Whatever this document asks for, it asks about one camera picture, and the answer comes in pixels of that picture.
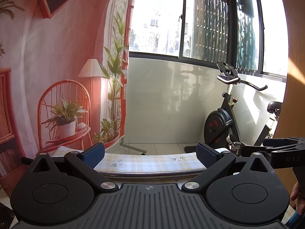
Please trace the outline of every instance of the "exercise bike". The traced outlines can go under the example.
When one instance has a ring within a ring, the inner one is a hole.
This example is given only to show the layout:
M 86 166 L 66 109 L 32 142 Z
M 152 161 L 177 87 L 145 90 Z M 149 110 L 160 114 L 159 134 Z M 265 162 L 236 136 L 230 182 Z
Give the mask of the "exercise bike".
M 259 88 L 252 83 L 241 80 L 238 77 L 237 70 L 232 65 L 217 62 L 217 66 L 221 72 L 221 75 L 218 75 L 217 79 L 227 85 L 237 85 L 238 83 L 243 83 L 251 86 L 257 91 L 263 91 L 268 88 L 267 85 Z M 235 97 L 231 99 L 231 95 L 227 92 L 222 93 L 222 97 L 224 98 L 222 106 L 216 111 L 211 112 L 205 121 L 203 129 L 204 140 L 205 143 L 213 149 L 227 148 L 238 155 L 238 152 L 240 152 L 239 149 L 245 146 L 245 144 L 240 141 L 239 129 L 232 110 L 238 99 Z M 267 111 L 271 114 L 275 113 L 275 118 L 270 117 L 271 120 L 278 120 L 281 107 L 281 102 L 269 103 Z M 254 146 L 262 145 L 265 138 L 271 138 L 273 136 L 270 134 L 272 124 L 271 126 L 267 124 L 264 126 Z M 184 150 L 186 153 L 195 152 L 196 146 L 186 146 Z

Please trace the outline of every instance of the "red chair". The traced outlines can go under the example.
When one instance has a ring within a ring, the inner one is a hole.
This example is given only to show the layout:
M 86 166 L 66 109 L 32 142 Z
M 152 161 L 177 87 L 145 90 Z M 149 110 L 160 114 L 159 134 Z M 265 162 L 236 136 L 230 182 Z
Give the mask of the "red chair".
M 61 106 L 60 97 L 66 101 L 79 101 L 87 112 L 82 115 L 82 118 L 77 119 L 77 123 L 85 123 L 86 128 L 76 131 L 75 135 L 61 139 L 57 135 L 57 129 L 52 129 L 48 124 L 42 124 L 53 116 L 51 113 L 51 106 Z M 92 146 L 90 136 L 90 96 L 86 88 L 79 82 L 73 80 L 63 80 L 51 85 L 42 95 L 38 103 L 37 109 L 37 124 L 38 124 L 38 141 L 39 150 L 37 154 L 41 152 L 55 151 L 59 146 L 68 146 L 75 142 L 79 142 L 79 145 L 73 145 L 74 149 L 84 150 L 83 138 L 88 137 L 90 141 L 89 146 Z

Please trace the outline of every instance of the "metal stand leg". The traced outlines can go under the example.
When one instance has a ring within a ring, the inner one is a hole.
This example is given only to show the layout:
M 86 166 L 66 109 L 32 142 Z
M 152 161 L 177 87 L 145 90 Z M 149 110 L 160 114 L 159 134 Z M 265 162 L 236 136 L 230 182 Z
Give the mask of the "metal stand leg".
M 130 146 L 130 145 L 128 145 L 128 144 L 125 144 L 125 143 L 124 143 L 124 137 L 121 138 L 120 146 L 123 146 L 123 147 L 128 148 L 128 149 L 131 149 L 131 150 L 139 151 L 139 152 L 142 152 L 142 153 L 144 153 L 144 154 L 147 153 L 146 150 L 143 150 L 143 149 L 140 149 L 140 148 L 137 148 L 137 147 L 134 147 L 134 146 Z

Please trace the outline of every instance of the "white flower pot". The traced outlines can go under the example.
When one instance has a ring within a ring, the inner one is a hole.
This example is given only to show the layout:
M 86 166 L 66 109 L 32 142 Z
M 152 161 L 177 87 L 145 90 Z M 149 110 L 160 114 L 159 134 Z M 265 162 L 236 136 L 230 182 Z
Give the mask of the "white flower pot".
M 57 130 L 61 139 L 72 136 L 75 134 L 75 121 L 63 126 L 58 126 Z

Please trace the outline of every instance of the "window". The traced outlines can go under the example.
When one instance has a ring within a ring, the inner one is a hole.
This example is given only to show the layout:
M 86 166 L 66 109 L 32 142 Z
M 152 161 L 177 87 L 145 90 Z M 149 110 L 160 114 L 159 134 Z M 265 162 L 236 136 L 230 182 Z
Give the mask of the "window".
M 288 33 L 283 1 L 236 0 L 236 7 L 236 67 L 287 76 Z
M 131 29 L 136 37 L 130 51 L 176 56 L 213 67 L 216 61 L 226 62 L 227 0 L 185 1 L 184 8 L 184 0 L 135 0 Z M 138 26 L 147 22 L 148 28 Z M 152 43 L 156 35 L 158 47 Z
M 226 62 L 227 0 L 186 0 L 183 56 L 205 62 Z

